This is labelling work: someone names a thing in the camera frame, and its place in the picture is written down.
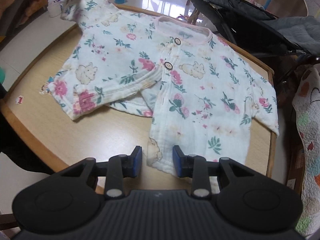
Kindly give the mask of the black folding stroller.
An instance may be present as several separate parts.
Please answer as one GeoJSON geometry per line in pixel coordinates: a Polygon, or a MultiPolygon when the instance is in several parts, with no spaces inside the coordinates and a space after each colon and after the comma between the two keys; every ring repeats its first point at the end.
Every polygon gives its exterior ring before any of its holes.
{"type": "Polygon", "coordinates": [[[261,61],[296,55],[300,64],[319,63],[319,21],[312,16],[277,18],[245,0],[204,0],[226,40],[261,61]]]}

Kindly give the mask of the white floral baby jacket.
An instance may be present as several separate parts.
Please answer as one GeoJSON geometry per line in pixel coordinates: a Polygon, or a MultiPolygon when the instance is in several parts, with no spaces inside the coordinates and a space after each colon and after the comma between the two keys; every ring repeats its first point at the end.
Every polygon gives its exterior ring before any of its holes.
{"type": "Polygon", "coordinates": [[[65,0],[82,37],[48,88],[72,119],[110,106],[152,118],[147,163],[174,174],[172,148],[244,164],[252,120],[278,132],[276,92],[209,29],[65,0]]]}

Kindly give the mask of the heart patterned quilt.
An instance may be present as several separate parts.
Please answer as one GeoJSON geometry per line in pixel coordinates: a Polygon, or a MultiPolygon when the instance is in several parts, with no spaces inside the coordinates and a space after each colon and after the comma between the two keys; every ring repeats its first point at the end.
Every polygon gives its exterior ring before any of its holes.
{"type": "Polygon", "coordinates": [[[302,216],[297,231],[309,237],[319,229],[319,71],[307,69],[292,101],[296,125],[304,147],[302,216]]]}

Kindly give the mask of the wooden chair frame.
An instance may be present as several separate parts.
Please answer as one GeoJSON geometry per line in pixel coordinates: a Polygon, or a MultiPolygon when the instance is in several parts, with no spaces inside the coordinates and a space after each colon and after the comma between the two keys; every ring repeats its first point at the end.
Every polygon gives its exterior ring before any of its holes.
{"type": "Polygon", "coordinates": [[[186,5],[188,6],[190,3],[193,4],[194,10],[192,14],[188,17],[187,22],[189,24],[196,24],[196,20],[199,17],[199,14],[202,14],[205,18],[207,18],[210,22],[214,23],[214,8],[204,0],[187,0],[186,5]]]}

